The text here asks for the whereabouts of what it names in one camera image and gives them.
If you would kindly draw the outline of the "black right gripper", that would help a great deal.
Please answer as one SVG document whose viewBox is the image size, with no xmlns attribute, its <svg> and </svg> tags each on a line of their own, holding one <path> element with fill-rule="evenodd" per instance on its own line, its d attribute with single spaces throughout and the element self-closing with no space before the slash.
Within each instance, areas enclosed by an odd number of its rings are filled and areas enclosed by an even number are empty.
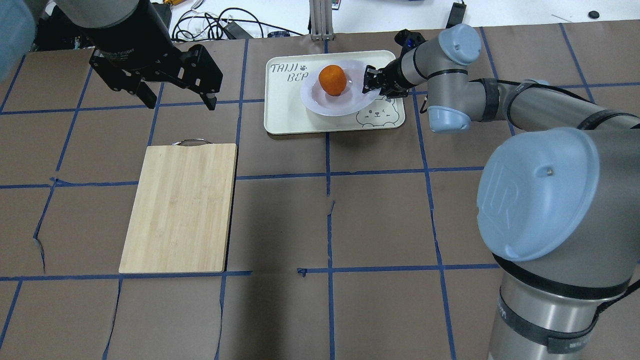
<svg viewBox="0 0 640 360">
<path fill-rule="evenodd" d="M 426 42 L 425 37 L 420 32 L 403 29 L 396 33 L 393 41 L 401 47 L 400 57 L 379 70 L 368 64 L 362 94 L 381 89 L 380 94 L 387 98 L 404 98 L 410 89 L 426 82 L 415 59 L 418 47 Z"/>
</svg>

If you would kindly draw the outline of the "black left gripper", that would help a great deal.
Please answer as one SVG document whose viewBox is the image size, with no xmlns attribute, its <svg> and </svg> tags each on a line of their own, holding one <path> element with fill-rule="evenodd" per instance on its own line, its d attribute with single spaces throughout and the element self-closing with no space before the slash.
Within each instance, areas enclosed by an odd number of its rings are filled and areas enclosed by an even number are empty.
<svg viewBox="0 0 640 360">
<path fill-rule="evenodd" d="M 135 94 L 155 109 L 158 96 L 144 81 L 170 82 L 201 95 L 215 111 L 222 71 L 203 45 L 178 49 L 150 1 L 137 0 L 131 14 L 115 24 L 89 28 L 89 39 L 95 47 L 90 66 L 112 91 Z"/>
</svg>

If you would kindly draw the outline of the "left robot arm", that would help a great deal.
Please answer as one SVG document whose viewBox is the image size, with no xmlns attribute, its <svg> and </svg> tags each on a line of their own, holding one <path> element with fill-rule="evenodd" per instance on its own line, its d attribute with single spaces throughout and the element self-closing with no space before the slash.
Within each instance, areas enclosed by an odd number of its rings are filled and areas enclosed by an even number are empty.
<svg viewBox="0 0 640 360">
<path fill-rule="evenodd" d="M 112 91 L 137 96 L 149 109 L 149 82 L 169 82 L 199 95 L 213 111 L 223 73 L 203 45 L 174 46 L 148 0 L 58 0 L 56 5 L 94 46 L 89 64 Z"/>
</svg>

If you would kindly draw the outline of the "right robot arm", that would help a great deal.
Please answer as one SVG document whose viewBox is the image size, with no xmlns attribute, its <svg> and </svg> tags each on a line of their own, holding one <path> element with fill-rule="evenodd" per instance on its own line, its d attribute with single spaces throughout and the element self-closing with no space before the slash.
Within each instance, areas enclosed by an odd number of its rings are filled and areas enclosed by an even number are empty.
<svg viewBox="0 0 640 360">
<path fill-rule="evenodd" d="M 426 84 L 434 133 L 506 120 L 477 192 L 477 226 L 503 269 L 489 360 L 578 360 L 601 313 L 639 287 L 639 117 L 537 80 L 469 80 L 480 35 L 402 30 L 400 57 L 368 65 L 367 93 Z"/>
</svg>

